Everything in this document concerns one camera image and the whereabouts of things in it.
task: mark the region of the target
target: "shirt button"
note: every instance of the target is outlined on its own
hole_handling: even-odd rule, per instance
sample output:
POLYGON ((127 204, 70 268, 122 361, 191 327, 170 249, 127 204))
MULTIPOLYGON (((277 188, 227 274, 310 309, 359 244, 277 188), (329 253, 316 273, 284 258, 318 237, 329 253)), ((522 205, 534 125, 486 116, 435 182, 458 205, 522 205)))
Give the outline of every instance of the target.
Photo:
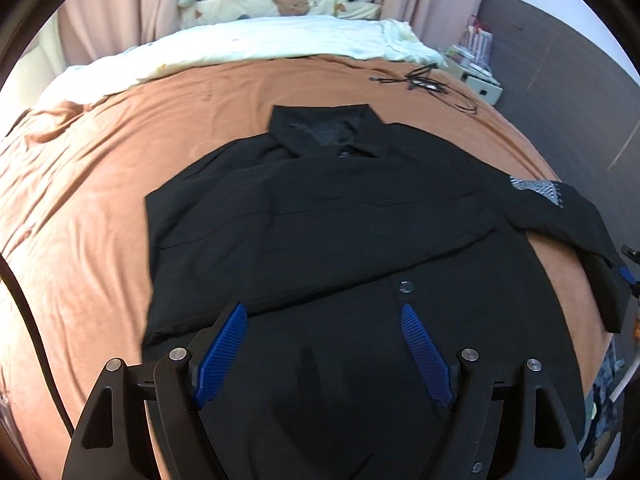
POLYGON ((403 294, 411 294, 414 291, 414 284, 412 282, 401 282, 400 292, 403 294))

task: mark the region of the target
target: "black cable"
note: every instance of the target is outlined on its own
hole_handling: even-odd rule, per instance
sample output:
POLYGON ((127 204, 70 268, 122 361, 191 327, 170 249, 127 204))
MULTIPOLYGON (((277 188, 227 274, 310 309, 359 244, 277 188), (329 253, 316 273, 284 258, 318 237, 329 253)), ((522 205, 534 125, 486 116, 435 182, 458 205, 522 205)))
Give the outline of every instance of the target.
POLYGON ((438 81, 437 79, 433 79, 430 77, 431 70, 436 68, 436 65, 427 65, 416 68, 415 70, 411 70, 408 74, 404 76, 402 79, 394 79, 394 78, 384 78, 384 77, 370 77, 370 81, 377 81, 382 84, 386 83, 409 83, 408 89, 413 90, 414 88, 422 88, 429 92, 434 97, 437 97, 440 101, 446 104, 448 107, 453 108, 459 112, 476 115, 478 113, 478 104, 473 101, 472 98, 463 94, 460 90, 456 90, 455 88, 450 87, 446 83, 438 81), (453 92, 460 97, 462 97, 466 101, 466 106, 459 105, 456 103, 450 103, 447 100, 443 99, 441 95, 447 95, 449 92, 453 92))
POLYGON ((31 337, 31 343, 33 343, 33 348, 36 351, 36 357, 40 363, 40 369, 42 370, 44 381, 47 383, 49 395, 51 396, 53 403, 56 405, 58 414, 62 419, 62 423, 65 425, 69 437, 72 437, 74 436, 74 425, 71 423, 69 414, 66 412, 65 405, 62 402, 62 397, 60 397, 60 392, 56 386, 56 381, 53 378, 51 366, 47 359, 47 353, 44 349, 44 344, 42 343, 42 338, 40 336, 38 326, 36 325, 36 320, 33 317, 29 303, 27 303, 27 298, 25 298, 24 292, 20 287, 20 283, 18 283, 11 267, 9 267, 9 264, 6 262, 2 254, 0 254, 0 280, 2 280, 6 285, 6 288, 9 290, 9 294, 14 298, 15 304, 20 311, 24 324, 29 332, 29 336, 31 337))

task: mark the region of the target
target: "bed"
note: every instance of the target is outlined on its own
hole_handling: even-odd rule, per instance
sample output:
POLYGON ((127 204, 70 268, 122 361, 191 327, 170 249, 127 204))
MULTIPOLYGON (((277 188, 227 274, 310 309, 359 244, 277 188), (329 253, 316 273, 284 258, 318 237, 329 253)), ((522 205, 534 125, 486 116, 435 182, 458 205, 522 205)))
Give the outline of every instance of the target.
MULTIPOLYGON (((274 105, 366 103, 387 123, 450 140, 517 178, 557 178, 514 126, 447 73, 435 77, 476 102, 476 115, 428 92, 408 92, 404 84, 370 81, 402 78, 429 58, 399 25, 353 23, 386 38, 395 30, 398 43, 376 43, 373 36, 362 41, 364 28, 348 29, 345 20, 330 16, 190 28, 86 70, 68 70, 0 140, 0 250, 31 303, 74 422, 108 359, 141 362, 152 290, 144 197, 226 142, 263 133, 274 105), (311 36, 300 32, 269 43, 257 34, 277 36, 277 26, 289 28, 296 20, 311 36), (326 40, 323 23, 351 30, 351 39, 340 33, 331 45, 319 42, 326 40), (293 36, 313 47, 292 50, 285 40, 293 36)), ((610 335, 573 251, 539 235, 530 241, 560 300, 586 393, 610 335)), ((40 478, 59 479, 68 436, 4 287, 0 330, 4 414, 40 478)))
POLYGON ((180 10, 182 29, 268 16, 378 20, 384 0, 199 0, 180 10))

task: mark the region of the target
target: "brown bedsheet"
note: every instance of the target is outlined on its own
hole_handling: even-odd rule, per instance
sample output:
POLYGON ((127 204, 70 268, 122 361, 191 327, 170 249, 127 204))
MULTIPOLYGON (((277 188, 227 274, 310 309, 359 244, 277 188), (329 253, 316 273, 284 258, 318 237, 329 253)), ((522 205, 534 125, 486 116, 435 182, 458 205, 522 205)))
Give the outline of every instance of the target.
MULTIPOLYGON (((493 108, 480 103, 469 116, 405 84, 368 81, 411 68, 331 56, 197 68, 92 107, 32 112, 0 140, 0 250, 31 302, 74 422, 108 359, 140 362, 151 294, 145 195, 222 144, 263 133, 273 105, 368 103, 385 122, 427 130, 519 178, 555 177, 493 108)), ((610 336, 574 253, 530 240, 562 304, 586 392, 610 336)), ((68 436, 4 287, 0 331, 0 391, 42 480, 59 479, 68 436)))

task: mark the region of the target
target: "white box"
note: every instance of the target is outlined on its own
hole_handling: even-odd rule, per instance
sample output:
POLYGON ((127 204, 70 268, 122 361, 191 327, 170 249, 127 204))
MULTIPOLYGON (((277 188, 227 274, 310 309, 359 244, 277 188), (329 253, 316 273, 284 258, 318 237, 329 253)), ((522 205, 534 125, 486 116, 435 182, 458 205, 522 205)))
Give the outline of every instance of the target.
POLYGON ((460 81, 465 82, 470 88, 478 92, 478 95, 491 106, 495 105, 502 95, 502 87, 498 81, 490 76, 474 70, 473 67, 460 66, 452 59, 447 58, 447 66, 444 72, 450 73, 460 81))

